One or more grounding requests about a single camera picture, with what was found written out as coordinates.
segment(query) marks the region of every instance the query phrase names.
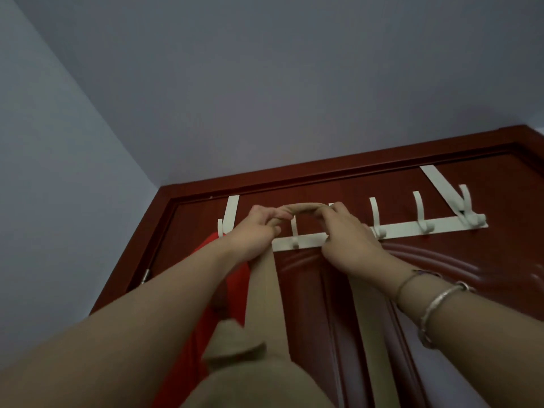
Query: red wooden door frame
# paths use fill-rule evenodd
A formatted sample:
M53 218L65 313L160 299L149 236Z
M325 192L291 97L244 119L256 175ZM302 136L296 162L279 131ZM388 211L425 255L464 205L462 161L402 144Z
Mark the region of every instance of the red wooden door frame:
M513 126L200 182L162 186L113 269L92 312L138 285L160 246L178 204L505 153L514 154L544 175L544 137L527 126Z

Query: gray ceiling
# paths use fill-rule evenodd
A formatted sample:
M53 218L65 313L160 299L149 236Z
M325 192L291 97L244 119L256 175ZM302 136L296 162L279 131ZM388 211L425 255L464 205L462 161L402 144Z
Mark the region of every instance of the gray ceiling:
M544 0L16 0L157 185L544 125Z

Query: white hook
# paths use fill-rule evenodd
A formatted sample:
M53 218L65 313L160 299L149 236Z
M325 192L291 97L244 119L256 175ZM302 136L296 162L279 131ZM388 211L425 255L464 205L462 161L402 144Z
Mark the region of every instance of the white hook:
M223 237L223 219L217 219L217 235Z
M459 188L463 194L463 214L465 215L465 219L467 220L468 224L472 227L484 226L486 222L485 215L472 211L472 198L470 192L468 191L468 187L465 184L460 184Z
M372 216L374 217L374 235L376 239L384 239L387 231L380 226L380 213L377 210L377 202L375 197L371 197Z
M296 216L291 219L291 230L293 231L293 247L299 248L299 230L296 228Z
M435 224L425 220L425 212L423 210L423 200L418 191L413 192L413 197L416 199L417 207L417 224L423 233L431 233L435 229Z

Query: hand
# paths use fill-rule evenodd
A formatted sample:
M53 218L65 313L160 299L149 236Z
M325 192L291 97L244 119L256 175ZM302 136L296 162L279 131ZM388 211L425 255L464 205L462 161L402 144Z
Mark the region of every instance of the hand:
M270 246L272 239L280 234L279 226L266 225L272 218L291 220L293 215L277 208L255 205L249 211L247 218L223 236L235 255L236 263L256 258Z
M344 273L368 279L391 255L381 247L372 230L350 214L342 202L316 211L329 238L323 256Z

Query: red cloth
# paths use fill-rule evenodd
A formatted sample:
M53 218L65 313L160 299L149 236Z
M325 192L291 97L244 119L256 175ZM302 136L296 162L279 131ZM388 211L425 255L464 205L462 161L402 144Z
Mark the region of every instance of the red cloth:
M217 233L210 235L198 249L218 238ZM231 318L244 326L245 304L248 298L249 266L242 264L227 276L228 310ZM204 378L208 376L201 358L213 331L219 322L218 316L209 307L204 310L193 333L182 348L176 363L164 380L153 401L153 408L178 408Z

